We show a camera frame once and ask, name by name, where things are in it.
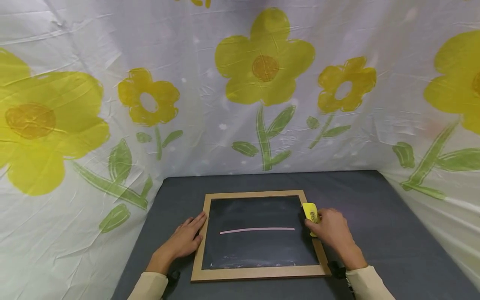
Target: person's left hand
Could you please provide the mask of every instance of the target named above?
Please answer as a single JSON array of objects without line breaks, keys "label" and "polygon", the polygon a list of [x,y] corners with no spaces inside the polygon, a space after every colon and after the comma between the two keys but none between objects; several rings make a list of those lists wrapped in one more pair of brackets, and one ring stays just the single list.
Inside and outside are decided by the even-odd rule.
[{"label": "person's left hand", "polygon": [[146,272],[166,275],[175,259],[195,252],[203,239],[201,235],[195,235],[206,220],[205,212],[201,212],[195,219],[190,217],[178,226],[172,236],[153,253]]}]

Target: white backdrop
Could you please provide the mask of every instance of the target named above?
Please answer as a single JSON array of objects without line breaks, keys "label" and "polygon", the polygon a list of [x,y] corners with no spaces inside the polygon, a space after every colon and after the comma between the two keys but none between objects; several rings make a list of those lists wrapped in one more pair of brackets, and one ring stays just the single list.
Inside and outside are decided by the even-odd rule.
[{"label": "white backdrop", "polygon": [[479,21],[475,0],[4,0],[0,295],[108,299],[164,178],[357,169],[480,287]]}]

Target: flower center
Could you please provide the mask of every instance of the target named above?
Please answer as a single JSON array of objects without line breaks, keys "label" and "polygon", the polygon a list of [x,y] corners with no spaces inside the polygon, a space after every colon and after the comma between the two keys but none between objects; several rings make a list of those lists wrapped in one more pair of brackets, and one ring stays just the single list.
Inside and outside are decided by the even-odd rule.
[{"label": "flower center", "polygon": [[477,73],[477,75],[475,75],[475,78],[473,78],[472,88],[475,93],[480,96],[480,73]]},{"label": "flower center", "polygon": [[341,100],[345,98],[350,93],[351,90],[352,90],[351,81],[342,82],[342,84],[336,89],[335,99]]},{"label": "flower center", "polygon": [[16,134],[29,140],[47,136],[56,125],[53,110],[38,103],[9,108],[5,113],[5,119]]},{"label": "flower center", "polygon": [[157,102],[149,93],[142,93],[140,95],[140,103],[142,103],[144,109],[149,112],[156,112],[158,110]]},{"label": "flower center", "polygon": [[252,64],[252,72],[261,81],[272,81],[280,70],[278,61],[267,55],[259,55]]}]

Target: table surface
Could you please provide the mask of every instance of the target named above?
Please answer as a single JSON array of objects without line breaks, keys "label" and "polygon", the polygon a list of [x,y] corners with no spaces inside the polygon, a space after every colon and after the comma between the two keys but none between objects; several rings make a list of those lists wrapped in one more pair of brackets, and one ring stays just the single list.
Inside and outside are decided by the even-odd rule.
[{"label": "table surface", "polygon": [[[125,300],[152,253],[175,228],[201,212],[206,193],[304,190],[317,207],[334,207],[370,265],[396,299],[480,299],[398,194],[376,171],[338,171],[169,178],[163,182],[112,297]],[[336,259],[325,247],[330,260]],[[346,281],[334,278],[190,283],[193,256],[172,268],[181,277],[168,300],[352,299]]]}]

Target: sleeve cuff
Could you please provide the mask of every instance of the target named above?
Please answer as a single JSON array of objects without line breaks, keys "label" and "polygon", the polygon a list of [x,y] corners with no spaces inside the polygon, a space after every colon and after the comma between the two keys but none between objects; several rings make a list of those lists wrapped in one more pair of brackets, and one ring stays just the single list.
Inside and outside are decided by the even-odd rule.
[{"label": "sleeve cuff", "polygon": [[154,272],[143,272],[138,279],[128,300],[158,300],[167,287],[165,275]]},{"label": "sleeve cuff", "polygon": [[375,268],[371,265],[363,269],[347,271],[346,275],[348,281],[352,285],[353,291],[360,299],[395,299],[387,290],[384,282],[375,271]]}]

